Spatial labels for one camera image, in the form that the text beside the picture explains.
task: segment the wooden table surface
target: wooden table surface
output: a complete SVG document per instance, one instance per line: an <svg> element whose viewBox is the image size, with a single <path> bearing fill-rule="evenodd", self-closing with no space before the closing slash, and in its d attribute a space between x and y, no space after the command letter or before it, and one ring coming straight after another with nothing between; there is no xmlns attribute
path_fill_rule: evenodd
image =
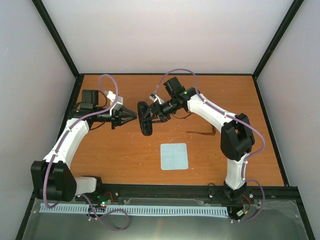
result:
<svg viewBox="0 0 320 240"><path fill-rule="evenodd" d="M119 95L124 106L137 111L137 103L151 103L152 93L162 76L160 75L115 75ZM177 76L187 89L195 86L189 75ZM86 75L81 90L98 88L99 75ZM260 107L251 76L201 75L199 90L212 102L225 110L245 113L252 126L266 140L265 150L249 159L246 178L257 179L263 186L283 186L277 159L268 134L267 125ZM105 90L115 92L110 79L103 79ZM165 101L169 95L161 84L158 95ZM99 95L99 105L104 104ZM176 116L187 113L180 109ZM78 147L71 164L75 177L99 176L104 183L115 184L171 184L171 185L222 185L227 174L227 159L220 150L220 133L212 133L210 123L196 114L187 119L172 118L166 123L153 125L152 136L141 133L138 119L111 130L111 124L89 131ZM252 151L258 150L262 141L256 134ZM161 170L160 145L186 143L188 169Z"/></svg>

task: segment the white wall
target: white wall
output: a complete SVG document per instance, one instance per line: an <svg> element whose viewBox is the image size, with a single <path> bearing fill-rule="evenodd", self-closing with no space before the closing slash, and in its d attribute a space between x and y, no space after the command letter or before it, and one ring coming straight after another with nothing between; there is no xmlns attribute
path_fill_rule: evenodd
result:
<svg viewBox="0 0 320 240"><path fill-rule="evenodd" d="M254 72L293 0L44 0L81 73Z"/></svg>
<svg viewBox="0 0 320 240"><path fill-rule="evenodd" d="M0 1L0 25L0 238L12 240L75 79L31 0Z"/></svg>
<svg viewBox="0 0 320 240"><path fill-rule="evenodd" d="M258 84L292 186L320 239L320 2L306 0Z"/></svg>

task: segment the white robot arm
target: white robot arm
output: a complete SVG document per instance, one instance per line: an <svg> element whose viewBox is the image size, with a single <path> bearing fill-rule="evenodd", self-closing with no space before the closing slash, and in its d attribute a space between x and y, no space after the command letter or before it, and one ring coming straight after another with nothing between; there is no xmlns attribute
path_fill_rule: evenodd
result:
<svg viewBox="0 0 320 240"><path fill-rule="evenodd" d="M111 122L111 128L115 129L117 126L122 126L135 120L137 114L123 106L123 98L121 96L118 96L116 103L110 110L100 114L92 114L103 110L103 108L96 106L99 101L98 92L97 90L82 91L79 108L74 108L69 113L65 128L52 150L43 158L43 161L33 162L31 176L34 192L38 199L43 198L47 169L50 171L46 183L48 200L70 202L77 195L95 192L97 181L101 183L101 179L96 176L73 177L70 167L80 142L89 132L94 122ZM112 105L116 95L109 91L106 97L109 99L110 105Z"/></svg>
<svg viewBox="0 0 320 240"><path fill-rule="evenodd" d="M171 96L170 100L163 101L153 93L150 95L150 99L154 103L151 105L143 101L138 103L138 116L142 133L145 136L151 135L153 131L152 123L164 123L168 121L171 119L170 114L176 113L181 108L204 118L221 133L221 150L227 157L227 175L224 182L224 193L230 200L236 199L246 187L245 172L247 162L245 162L245 159L249 155L255 139L251 129L230 119L227 115L250 124L248 117L243 113L235 115L234 113L227 112L207 100L200 93L201 99L193 87L186 90L176 77L166 81L163 85ZM221 113L208 106L203 99Z"/></svg>

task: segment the black frame edge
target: black frame edge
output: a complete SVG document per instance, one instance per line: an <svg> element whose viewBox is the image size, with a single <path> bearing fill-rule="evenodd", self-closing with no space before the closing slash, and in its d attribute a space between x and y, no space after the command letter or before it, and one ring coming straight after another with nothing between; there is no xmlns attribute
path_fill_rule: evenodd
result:
<svg viewBox="0 0 320 240"><path fill-rule="evenodd" d="M287 13L285 14L279 28L275 32L269 46L265 50L260 62L256 66L254 70L253 78L257 79L264 69L265 65L267 64L269 58L271 57L272 53L274 52L275 48L277 47L278 43L280 42L281 38L283 37L284 33L286 32L287 28L289 27L291 21L294 19L297 11L299 10L300 6L304 0L293 0L290 8L288 9Z"/></svg>
<svg viewBox="0 0 320 240"><path fill-rule="evenodd" d="M62 123L61 123L61 127L58 133L58 138L60 137L60 135L62 134L62 132L65 129L66 123L67 123L67 119L68 119L68 114L71 112L71 110L74 108L75 104L77 103L77 99L80 93L80 89L82 86L82 83L84 81L84 74L79 74L79 76L75 79L74 85L73 85L73 89L68 101L68 104L66 106L65 109L65 113L62 119Z"/></svg>
<svg viewBox="0 0 320 240"><path fill-rule="evenodd" d="M253 78L253 76L252 76L252 79L253 79L254 87L255 87L255 90L256 90L256 94L257 94L259 102L260 102L260 106L261 106L261 109L262 109L264 120L265 120L266 126L268 128L268 132L269 132L269 135L270 135L270 139L271 139L271 143L272 143L272 146L273 146L274 154L275 154L276 160L278 162L278 166L279 166L279 169L280 169L280 173L281 173L281 176L282 176L283 183L284 183L284 185L286 187L290 187L289 180L288 180L288 177L287 177L287 174L286 174L286 170L285 170L285 167L284 167L284 163L282 162L282 159L281 159L281 156L280 156L280 152L279 152L279 149L278 149L278 146L277 146L276 138L275 138L274 132L273 132L271 124L270 124L270 120L269 120L269 117L268 117L268 114L267 114L267 110L266 110L266 107L265 107L264 100L262 98L262 95L261 95L261 92L260 92L260 89L259 89L258 82L257 82L257 80L255 78Z"/></svg>
<svg viewBox="0 0 320 240"><path fill-rule="evenodd" d="M62 41L54 23L52 22L51 17L49 16L49 13L47 12L45 5L41 0L32 0L32 2L35 8L37 9L38 13L40 14L47 29L49 30L55 44L59 48L64 60L66 61L66 64L69 66L73 76L75 78L78 77L79 72L76 68L76 65L74 64L74 61L72 60L64 42Z"/></svg>
<svg viewBox="0 0 320 240"><path fill-rule="evenodd" d="M309 218L305 209L305 206L303 203L297 204L299 213L300 213L300 217L302 219L303 222L303 226L306 232L306 235L308 236L309 240L316 240L314 232L311 228L310 222L309 222Z"/></svg>
<svg viewBox="0 0 320 240"><path fill-rule="evenodd" d="M26 207L22 222L20 224L18 233L16 234L15 240L22 240L25 234L25 230L29 221L29 217L31 215L31 210L35 203L35 194L32 192L31 198L29 200L28 206Z"/></svg>
<svg viewBox="0 0 320 240"><path fill-rule="evenodd" d="M97 73L82 73L84 75L102 75L106 74L108 72L97 72ZM109 75L165 75L166 72L162 73L146 73L146 72L141 72L141 73L130 73L130 72L125 72L125 73L120 73L120 72L114 72L114 73L108 73ZM197 76L252 76L251 73L195 73ZM170 73L169 75L192 75L191 73Z"/></svg>

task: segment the wire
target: wire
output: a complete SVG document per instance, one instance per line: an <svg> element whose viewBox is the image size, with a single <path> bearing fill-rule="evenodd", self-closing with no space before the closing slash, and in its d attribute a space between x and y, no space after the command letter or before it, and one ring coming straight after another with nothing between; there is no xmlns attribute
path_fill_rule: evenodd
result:
<svg viewBox="0 0 320 240"><path fill-rule="evenodd" d="M246 164L248 163L248 159L249 159L249 158L252 158L253 156L255 156L255 155L259 154L259 153L261 153L261 152L265 149L265 147L266 147L266 140L265 140L264 136L262 136L262 134L261 134L257 129L255 129L253 126L251 126L250 124L248 124L248 123L246 123L246 122L244 122L244 121L242 121L242 120L240 120L240 119L235 118L234 116L230 115L229 112L223 111L223 110L219 109L218 107L212 105L212 104L210 103L210 101L208 101L207 99L204 99L204 98L201 96L201 94L199 93L199 91L198 91L198 76L197 76L193 71L191 71L191 70L188 70L188 69L185 69L185 68L176 68L176 69L173 69L173 70L168 71L165 75L162 76L161 80L159 81L159 83L158 83L157 86L155 87L155 90L154 90L154 92L153 92L154 94L157 93L157 91L158 91L158 89L159 89L159 87L160 87L160 84L161 84L162 81L165 79L165 77L166 77L167 75L169 75L170 73L175 72L175 71L186 71L186 72L188 72L188 73L191 73L191 74L194 76L194 78L195 78L195 87L194 87L195 92L196 92L197 96L200 98L200 100L203 101L204 104L206 104L207 106L209 106L209 107L212 108L213 110L217 111L218 113L224 115L226 118L229 118L229 119L231 119L231 120L236 121L237 123L240 123L240 124L246 126L247 128L249 128L249 129L251 129L252 131L254 131L254 132L261 138L261 140L262 140L262 147L261 147L259 150L255 151L254 153L248 154L248 155L244 158L243 163L242 163L242 166L241 166L241 178L242 178L244 181L246 181L246 182L255 182L256 184L258 184L258 186L259 186L260 189L261 189L261 193L262 193L262 204L261 204L261 207L260 207L260 209L258 210L258 212L257 212L254 216L250 217L249 219L243 220L242 222L247 222L247 221L249 221L249 220L251 220L251 219L256 218L257 215L260 214L260 212L261 212L261 210L262 210L262 208L263 208L263 206L264 206L264 204L265 204L265 192L264 192L264 189L263 189L263 187L261 186L261 184L260 184L256 179L245 179L244 173L245 173Z"/></svg>
<svg viewBox="0 0 320 240"><path fill-rule="evenodd" d="M128 215L128 213L127 213L125 210L123 210L122 208L114 209L114 210L109 211L108 213L106 213L106 214L104 214L104 215L102 215L102 216L98 216L98 215L97 215L97 212L96 212L96 210L95 210L95 208L94 208L94 206L93 206L93 204L92 204L92 202L90 201L90 199L89 199L85 194L81 194L81 196L86 199L86 201L88 202L88 204L89 204L89 206L90 206L90 208L91 208L91 210L90 210L89 213L88 213L88 216L90 217L90 213L92 212L92 213L94 214L94 216L95 216L95 219L97 219L97 220L98 220L103 226L105 226L107 229L112 230L112 231L121 231L121 230L126 229L126 228L129 226L129 224L130 224L129 215ZM122 213L124 213L124 215L126 216L126 224L125 224L124 226L119 227L119 228L116 228L116 227L112 227L112 226L110 226L110 225L107 225L107 224L105 224L103 221L101 221L102 218L105 218L105 217L109 216L110 214L116 213L116 212L122 212Z"/></svg>
<svg viewBox="0 0 320 240"><path fill-rule="evenodd" d="M61 148L64 140L66 139L68 133L80 122L80 121L83 121L85 120L86 118L88 117L91 117L91 116L94 116L94 115L98 115L98 114L103 114L107 111L109 111L110 109L112 109L114 107L114 105L117 103L117 100L118 100L118 96L119 96L119 89L118 89L118 84L117 84L117 81L109 74L103 74L99 77L99 80L98 80L98 84L99 84L99 88L101 90L101 92L103 94L108 94L108 91L104 90L104 88L102 87L101 85L101 81L104 77L108 77L110 78L113 83L114 83L114 86L115 86L115 99L113 101L113 103L107 107L106 109L103 109L103 110L100 110L100 111L96 111L96 112L92 112L92 113L89 113L87 115L84 115L82 117L80 117L79 119L77 119L70 127L67 131L64 132L64 134L62 135L61 137L61 140L58 142L56 148L55 148L55 153L56 154L53 154L51 159L50 159L50 162L47 166L47 169L46 169L46 172L45 172L45 176L44 176L44 181L43 181L43 202L44 202L44 205L48 208L48 209L52 209L54 208L59 202L57 201L55 204L53 205L49 205L48 203L48 199L47 199L47 185L48 185L48 179L49 179L49 173L50 173L50 170L51 170L51 167L52 167L52 164L54 162L54 159L55 157L58 155L58 152L59 152L59 149Z"/></svg>
<svg viewBox="0 0 320 240"><path fill-rule="evenodd" d="M103 106L99 106L99 108L104 108L105 106L107 106L107 103L108 103L107 96L100 90L98 90L98 92L101 93L102 96L104 96L104 99L105 99L105 104Z"/></svg>
<svg viewBox="0 0 320 240"><path fill-rule="evenodd" d="M105 194L103 194L103 196L107 196L108 194L110 194L110 198L111 198L111 203L114 202L114 197L112 196L112 193L107 191Z"/></svg>
<svg viewBox="0 0 320 240"><path fill-rule="evenodd" d="M95 127L91 128L89 131L96 130L96 129L100 128L101 126L103 126L105 123L106 123L106 121L104 121L103 123L101 123L98 126L95 126Z"/></svg>
<svg viewBox="0 0 320 240"><path fill-rule="evenodd" d="M99 209L106 209L106 206L99 206L99 207L94 208L95 212L97 212L96 210L99 210ZM93 212L92 209L90 209L90 211L88 211L87 217L88 217L89 219L91 218L90 214L91 214L92 212Z"/></svg>
<svg viewBox="0 0 320 240"><path fill-rule="evenodd" d="M251 201L249 200L249 198L248 198L246 195L242 195L242 197L244 197L244 198L248 201L248 203L249 203L249 208L250 208L250 206L251 206Z"/></svg>
<svg viewBox="0 0 320 240"><path fill-rule="evenodd" d="M188 117L191 116L191 114L193 114L193 112L189 112L189 114L187 116L184 116L184 117L176 117L175 114L172 114L172 117L174 117L176 119L187 119Z"/></svg>
<svg viewBox="0 0 320 240"><path fill-rule="evenodd" d="M243 213L246 214L246 209L245 209L244 201L242 201L242 199L241 199L241 204L242 204L242 207L243 207Z"/></svg>

